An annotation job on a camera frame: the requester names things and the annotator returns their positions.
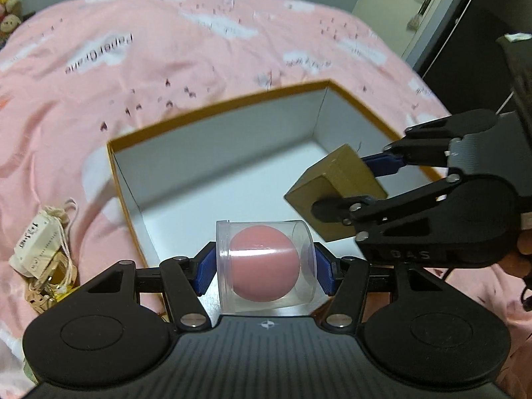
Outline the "pink printed duvet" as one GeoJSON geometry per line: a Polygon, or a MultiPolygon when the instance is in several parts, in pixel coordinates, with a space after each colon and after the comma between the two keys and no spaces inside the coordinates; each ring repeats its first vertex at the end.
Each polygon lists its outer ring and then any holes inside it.
{"type": "Polygon", "coordinates": [[[8,259],[33,215],[78,203],[82,277],[133,254],[109,140],[241,95],[330,79],[386,126],[446,116],[366,24],[298,0],[72,0],[16,30],[1,53],[1,335],[33,320],[8,259]]]}

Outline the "stuffed toy hanging column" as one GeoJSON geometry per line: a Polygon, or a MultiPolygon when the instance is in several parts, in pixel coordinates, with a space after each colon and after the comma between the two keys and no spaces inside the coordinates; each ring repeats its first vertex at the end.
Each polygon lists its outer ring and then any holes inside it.
{"type": "Polygon", "coordinates": [[[23,22],[22,1],[23,0],[0,0],[2,48],[5,47],[10,36],[23,22]]]}

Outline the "small brown cardboard box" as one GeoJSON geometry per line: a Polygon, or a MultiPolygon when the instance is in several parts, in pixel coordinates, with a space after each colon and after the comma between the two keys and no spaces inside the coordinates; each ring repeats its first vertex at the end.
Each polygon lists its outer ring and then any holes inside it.
{"type": "Polygon", "coordinates": [[[309,167],[284,199],[324,241],[334,241],[352,237],[354,228],[342,221],[319,221],[311,212],[313,203],[357,196],[386,199],[388,193],[352,147],[344,144],[309,167]]]}

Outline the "clear cylinder with pink ball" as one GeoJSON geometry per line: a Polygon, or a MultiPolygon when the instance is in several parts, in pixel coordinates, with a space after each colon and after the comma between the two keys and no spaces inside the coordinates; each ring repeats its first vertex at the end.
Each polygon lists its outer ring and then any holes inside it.
{"type": "Polygon", "coordinates": [[[314,300],[317,255],[305,221],[218,221],[215,248],[223,314],[271,312],[314,300]]]}

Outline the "cream drawstring pouch with card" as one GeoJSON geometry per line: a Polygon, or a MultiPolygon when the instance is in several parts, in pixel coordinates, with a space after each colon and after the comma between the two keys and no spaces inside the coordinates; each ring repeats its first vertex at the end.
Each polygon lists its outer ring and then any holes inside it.
{"type": "Polygon", "coordinates": [[[24,277],[40,278],[60,250],[69,257],[69,230],[76,217],[72,198],[62,207],[42,207],[15,244],[9,265],[24,277]]]}

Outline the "orange open cardboard box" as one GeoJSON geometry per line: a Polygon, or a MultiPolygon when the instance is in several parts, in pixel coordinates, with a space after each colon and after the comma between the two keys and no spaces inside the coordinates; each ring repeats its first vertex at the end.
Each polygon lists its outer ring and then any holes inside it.
{"type": "Polygon", "coordinates": [[[402,135],[330,81],[212,104],[111,141],[114,182],[143,262],[195,256],[218,221],[287,221],[284,195],[343,145],[378,153],[402,135]]]}

